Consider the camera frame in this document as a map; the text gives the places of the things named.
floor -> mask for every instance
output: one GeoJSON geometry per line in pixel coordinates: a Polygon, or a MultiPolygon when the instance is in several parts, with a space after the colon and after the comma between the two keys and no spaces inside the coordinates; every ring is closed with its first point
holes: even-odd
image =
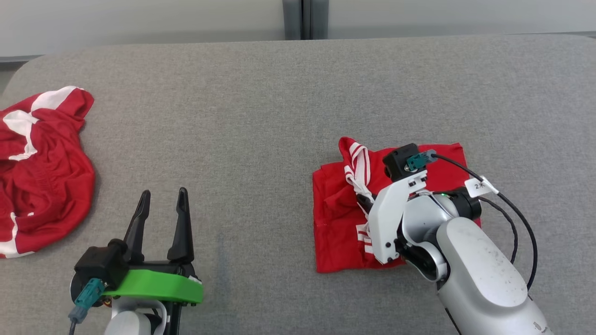
{"type": "Polygon", "coordinates": [[[8,85],[8,81],[24,63],[0,63],[0,95],[8,85]]]}

folded red cloth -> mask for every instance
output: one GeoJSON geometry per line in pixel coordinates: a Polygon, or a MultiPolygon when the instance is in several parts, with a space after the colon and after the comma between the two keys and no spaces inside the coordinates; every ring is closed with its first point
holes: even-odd
{"type": "Polygon", "coordinates": [[[89,212],[95,172],[79,131],[91,105],[67,86],[0,110],[0,258],[60,240],[89,212]]]}
{"type": "MultiPolygon", "coordinates": [[[[419,146],[420,151],[434,149],[465,166],[464,150],[459,143],[419,146]]],[[[404,264],[403,259],[382,265],[373,255],[365,225],[366,216],[356,201],[356,194],[377,194],[391,183],[385,175],[382,159],[395,148],[370,151],[348,137],[339,141],[343,162],[321,166],[312,174],[314,196],[314,233],[317,272],[343,269],[390,268],[404,264]]],[[[468,174],[458,167],[438,160],[427,168],[427,189],[448,191],[464,185],[468,174]]]]}

red cloth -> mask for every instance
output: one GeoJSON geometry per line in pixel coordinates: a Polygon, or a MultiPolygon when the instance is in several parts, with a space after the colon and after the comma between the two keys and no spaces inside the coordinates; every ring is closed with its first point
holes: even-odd
{"type": "Polygon", "coordinates": [[[0,111],[0,258],[60,240],[89,212],[95,172],[79,131],[93,101],[67,86],[0,111]]]}
{"type": "MultiPolygon", "coordinates": [[[[356,202],[355,193],[370,191],[378,194],[391,183],[384,173],[382,159],[395,148],[369,151],[348,137],[340,139],[339,147],[343,162],[323,165],[312,175],[317,272],[390,268],[404,264],[401,258],[387,265],[375,259],[364,228],[367,219],[356,202]]],[[[437,154],[465,166],[464,150],[459,143],[421,145],[419,148],[420,151],[434,149],[437,154]]],[[[427,170],[426,184],[430,191],[453,190],[469,179],[465,171],[441,160],[428,165],[427,170]]]]}

white robotic arm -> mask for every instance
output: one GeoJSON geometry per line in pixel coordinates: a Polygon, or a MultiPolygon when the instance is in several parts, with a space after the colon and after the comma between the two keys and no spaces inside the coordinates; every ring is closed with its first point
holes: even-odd
{"type": "Polygon", "coordinates": [[[377,260],[401,255],[436,283],[460,334],[552,334],[522,276],[472,221],[480,216],[479,201],[465,190],[451,196],[426,191],[426,169],[406,162],[417,151],[407,145],[384,159],[393,183],[368,214],[377,260]]]}

black cable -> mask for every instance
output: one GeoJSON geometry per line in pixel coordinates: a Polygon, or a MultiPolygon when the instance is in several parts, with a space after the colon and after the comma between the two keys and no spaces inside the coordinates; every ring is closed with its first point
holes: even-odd
{"type": "Polygon", "coordinates": [[[484,197],[478,197],[478,200],[483,201],[489,205],[491,205],[494,209],[498,210],[499,212],[501,212],[501,214],[503,214],[503,216],[505,217],[505,220],[507,220],[507,222],[509,222],[509,224],[511,225],[511,231],[513,232],[513,251],[511,252],[511,264],[513,264],[513,262],[515,262],[516,260],[516,255],[517,255],[517,228],[516,228],[516,224],[513,222],[513,220],[511,219],[511,217],[509,216],[509,214],[507,214],[507,212],[501,208],[499,205],[497,205],[496,203],[488,200],[487,198],[484,197]]]}
{"type": "MultiPolygon", "coordinates": [[[[434,158],[438,158],[438,159],[444,160],[446,162],[449,162],[449,163],[457,166],[458,168],[466,171],[468,174],[470,174],[472,177],[478,179],[479,181],[482,181],[483,180],[483,178],[481,176],[479,176],[477,173],[473,172],[472,170],[468,169],[467,167],[463,166],[462,164],[459,164],[455,160],[452,160],[452,159],[447,158],[445,156],[441,156],[439,154],[431,154],[430,156],[431,157],[434,157],[434,158]]],[[[532,283],[534,282],[534,277],[536,277],[536,269],[538,267],[538,245],[536,243],[536,237],[534,236],[534,231],[532,230],[532,227],[530,227],[530,223],[528,223],[528,221],[526,220],[526,217],[523,216],[522,212],[517,208],[517,206],[514,205],[509,199],[507,199],[507,197],[504,196],[503,193],[499,192],[497,195],[509,207],[511,207],[511,209],[513,209],[513,211],[517,214],[517,216],[519,216],[519,218],[523,222],[523,225],[526,227],[526,230],[527,230],[528,235],[530,235],[530,241],[532,241],[533,258],[532,258],[532,272],[530,273],[530,278],[527,281],[527,289],[529,291],[530,290],[530,287],[532,287],[532,283]]]]}
{"type": "Polygon", "coordinates": [[[75,335],[75,327],[76,327],[76,323],[74,321],[72,321],[70,323],[69,335],[75,335]]]}

